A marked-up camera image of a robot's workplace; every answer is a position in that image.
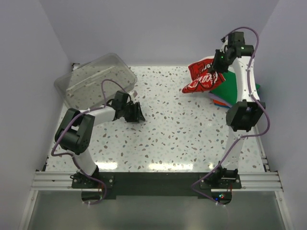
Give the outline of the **white t shirt red print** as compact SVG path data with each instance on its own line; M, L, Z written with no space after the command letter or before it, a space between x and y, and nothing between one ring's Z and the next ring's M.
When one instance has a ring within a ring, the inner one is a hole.
M182 89L182 93L212 91L226 81L222 73L209 71L213 59L214 56L207 56L188 66L191 82Z

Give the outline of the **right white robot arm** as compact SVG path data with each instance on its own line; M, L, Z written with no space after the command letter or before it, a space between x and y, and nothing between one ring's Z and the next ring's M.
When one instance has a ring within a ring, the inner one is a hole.
M217 166L204 177L209 186L225 188L238 180L238 166L244 141L264 113L265 103L260 101L254 79L254 56L257 46L245 43L244 33L235 29L222 38L223 46L216 50L209 69L213 73L226 73L232 67L236 76L236 103L226 113L229 127L225 153Z

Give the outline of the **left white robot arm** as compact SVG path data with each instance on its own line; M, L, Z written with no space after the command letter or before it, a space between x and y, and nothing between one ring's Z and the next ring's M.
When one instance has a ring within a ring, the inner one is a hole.
M56 131L51 155L70 156L78 172L83 175L82 182L89 188L96 187L99 184L99 169L88 150L93 128L121 118L127 123L145 121L141 104L134 102L129 93L122 91L117 91L113 99L100 107L68 109Z

